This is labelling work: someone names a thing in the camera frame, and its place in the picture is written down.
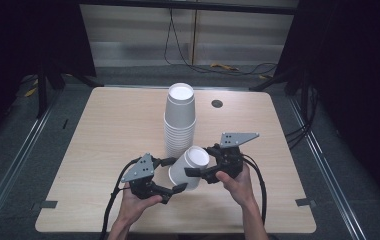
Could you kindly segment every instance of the forearm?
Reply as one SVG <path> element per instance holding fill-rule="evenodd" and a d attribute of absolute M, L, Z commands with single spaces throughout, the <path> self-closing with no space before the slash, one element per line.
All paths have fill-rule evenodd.
<path fill-rule="evenodd" d="M 128 231 L 131 224 L 127 224 L 125 221 L 117 220 L 112 225 L 112 229 L 109 233 L 108 240 L 125 240 L 127 239 Z"/>
<path fill-rule="evenodd" d="M 255 200 L 242 205 L 243 228 L 246 240 L 268 240 L 259 206 Z"/>

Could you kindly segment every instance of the gray metal bracket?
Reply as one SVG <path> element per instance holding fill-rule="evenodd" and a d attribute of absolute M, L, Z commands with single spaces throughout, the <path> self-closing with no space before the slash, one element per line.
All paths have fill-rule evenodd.
<path fill-rule="evenodd" d="M 146 153 L 134 166 L 125 174 L 121 182 L 129 182 L 154 175 L 152 156 Z"/>
<path fill-rule="evenodd" d="M 220 148 L 237 147 L 259 137 L 259 133 L 222 133 Z"/>

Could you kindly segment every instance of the white paper cup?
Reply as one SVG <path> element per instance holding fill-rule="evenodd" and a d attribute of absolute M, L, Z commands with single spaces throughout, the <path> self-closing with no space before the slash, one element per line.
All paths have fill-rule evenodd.
<path fill-rule="evenodd" d="M 165 122 L 173 128 L 188 128 L 196 119 L 194 91 L 185 83 L 169 88 L 165 108 Z"/>
<path fill-rule="evenodd" d="M 200 177 L 187 177 L 184 168 L 206 169 L 209 155 L 201 147 L 192 146 L 169 168 L 169 178 L 174 185 L 187 183 L 186 191 L 193 190 L 199 185 Z"/>

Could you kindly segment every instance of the person's right hand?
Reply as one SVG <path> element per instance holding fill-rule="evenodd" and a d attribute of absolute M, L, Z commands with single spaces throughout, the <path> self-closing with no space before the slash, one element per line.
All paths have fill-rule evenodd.
<path fill-rule="evenodd" d="M 224 184 L 224 188 L 231 193 L 234 201 L 240 206 L 243 207 L 255 201 L 250 171 L 246 163 L 243 163 L 243 171 L 234 179 L 222 171 L 218 171 L 215 176 Z"/>

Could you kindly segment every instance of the aluminum floor strip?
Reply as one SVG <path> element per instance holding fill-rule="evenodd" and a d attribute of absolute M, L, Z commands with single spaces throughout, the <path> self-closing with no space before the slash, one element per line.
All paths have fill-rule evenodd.
<path fill-rule="evenodd" d="M 292 105 L 293 111 L 296 115 L 296 118 L 299 122 L 299 125 L 301 127 L 304 126 L 304 121 L 300 114 L 301 108 L 299 106 L 299 103 L 293 97 L 289 97 L 289 100 L 290 100 L 290 104 Z M 318 144 L 318 141 L 316 140 L 312 131 L 308 132 L 306 136 L 306 140 L 308 142 L 309 147 L 312 150 L 315 160 L 317 161 L 318 167 L 320 168 L 321 173 L 330 189 L 331 195 L 333 196 L 333 199 L 337 205 L 337 208 L 339 209 L 340 214 L 342 215 L 343 221 L 345 222 L 346 227 L 348 228 L 349 233 L 352 236 L 352 239 L 354 240 L 367 239 L 364 234 L 364 231 L 361 228 L 361 225 L 358 222 L 358 219 L 354 211 L 352 210 L 351 206 L 349 205 L 349 202 L 346 199 L 345 194 L 340 188 L 340 185 L 337 182 L 333 174 L 333 171 L 328 165 L 327 159 L 325 158 L 320 148 L 320 145 Z"/>
<path fill-rule="evenodd" d="M 49 118 L 50 113 L 55 106 L 61 92 L 62 91 L 56 91 L 54 93 L 51 104 L 48 106 L 47 110 L 44 112 L 41 118 L 37 119 L 34 123 L 30 133 L 22 144 L 21 149 L 19 150 L 5 176 L 0 182 L 0 209 L 3 207 L 3 204 L 6 201 L 9 192 L 12 190 L 12 187 L 15 184 L 15 181 L 18 178 L 21 169 L 25 165 L 25 162 L 31 153 L 38 137 L 40 136 L 40 133 L 43 130 L 44 125 L 46 124 L 47 119 Z"/>

